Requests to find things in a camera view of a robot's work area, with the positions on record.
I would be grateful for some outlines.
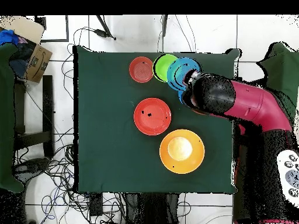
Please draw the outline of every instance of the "stacked plates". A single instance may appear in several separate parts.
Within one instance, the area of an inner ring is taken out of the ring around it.
[[[137,57],[129,67],[131,77],[145,83],[155,76],[161,82],[182,94],[186,89],[186,75],[191,71],[201,72],[200,65],[191,58],[177,58],[170,54],[160,55],[154,63],[149,58]],[[162,134],[171,123],[171,110],[157,98],[142,100],[134,111],[134,123],[145,135]],[[200,137],[187,129],[177,129],[166,135],[161,142],[159,154],[164,166],[171,172],[186,174],[196,170],[204,159],[204,145]]]

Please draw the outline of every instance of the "orange bowl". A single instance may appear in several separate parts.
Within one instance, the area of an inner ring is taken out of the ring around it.
[[[204,159],[204,144],[194,132],[177,129],[162,140],[159,154],[168,170],[177,174],[191,173]]]

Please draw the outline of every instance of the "table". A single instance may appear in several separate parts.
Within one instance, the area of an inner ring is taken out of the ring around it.
[[[128,68],[135,57],[154,61],[161,53],[91,52],[80,46],[73,49],[79,96],[74,102],[78,104],[79,120],[79,124],[74,123],[79,128],[79,192],[235,192],[231,179],[232,123],[192,112],[181,105],[176,91],[154,77],[147,83],[137,83],[130,77]],[[205,73],[233,78],[239,50],[172,54],[194,58]],[[148,97],[163,100],[172,112],[172,122],[161,135],[144,135],[134,124],[136,105]],[[199,135],[206,149],[200,167],[189,174],[172,173],[159,157],[162,139],[180,128]]]

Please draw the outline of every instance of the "tiled floor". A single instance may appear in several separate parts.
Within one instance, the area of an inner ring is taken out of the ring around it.
[[[298,16],[275,16],[275,15],[188,15],[189,23],[193,29],[196,48],[192,32],[185,15],[177,15],[179,23],[190,43],[192,51],[201,53],[224,53],[229,48],[240,48],[242,57],[239,63],[239,76],[246,81],[251,81],[263,77],[263,71],[255,64],[263,59],[269,45],[276,41],[285,41],[292,48],[299,48],[299,21]],[[101,25],[96,16],[69,16],[69,43],[79,44],[90,48],[93,51],[108,52],[140,52],[157,51],[159,33],[162,30],[160,15],[120,15],[106,16],[105,21],[117,40],[111,38],[101,38],[92,32],[76,30],[82,27],[101,29]],[[64,18],[58,16],[51,18],[51,27],[59,27]],[[64,89],[64,76],[61,72],[62,63],[69,57],[67,42],[42,43],[42,46],[53,52],[45,74],[53,76],[54,83],[54,111],[56,132],[62,134],[73,127],[73,100]],[[166,37],[164,39],[164,51],[190,51],[189,45],[179,28],[175,15],[169,15]],[[162,41],[159,42],[158,51],[162,51]],[[64,63],[63,71],[67,72],[73,67],[72,56]],[[65,79],[65,87],[70,94],[73,94],[72,71],[67,74],[70,78]],[[42,82],[39,84],[29,83],[27,91],[35,102],[42,106]],[[42,130],[42,114],[32,99],[26,96],[25,114],[26,132],[36,132]],[[72,130],[69,135],[62,137],[64,144],[73,142]],[[61,142],[55,143],[55,148],[61,146]],[[30,152],[25,155],[26,159],[43,156],[42,145],[30,148]],[[34,178],[27,189],[26,210],[28,219],[35,219],[40,223],[44,219],[44,212],[48,201],[42,199],[46,195],[53,194],[55,185],[51,178],[42,174]],[[183,201],[184,194],[180,195],[179,201]],[[113,194],[104,194],[109,200]],[[180,218],[180,224],[232,224],[232,196],[222,194],[187,194],[186,202],[191,205],[186,206],[185,213],[190,213],[186,217]],[[105,208],[111,211],[113,201],[106,201]],[[67,205],[61,201],[54,206],[51,215],[52,219],[47,219],[44,224],[88,224],[80,212],[68,209]],[[178,215],[184,215],[183,204],[178,207]],[[97,223],[105,216],[97,218]]]

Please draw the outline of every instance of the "blue plate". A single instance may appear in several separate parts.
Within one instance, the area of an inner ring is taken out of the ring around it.
[[[186,74],[191,70],[201,72],[199,64],[191,58],[178,58],[167,70],[168,85],[175,90],[185,90],[183,80]]]
[[[180,102],[183,104],[183,100],[182,100],[182,94],[183,94],[184,91],[182,90],[179,90],[178,91],[178,95],[179,95],[179,99],[180,99]]]

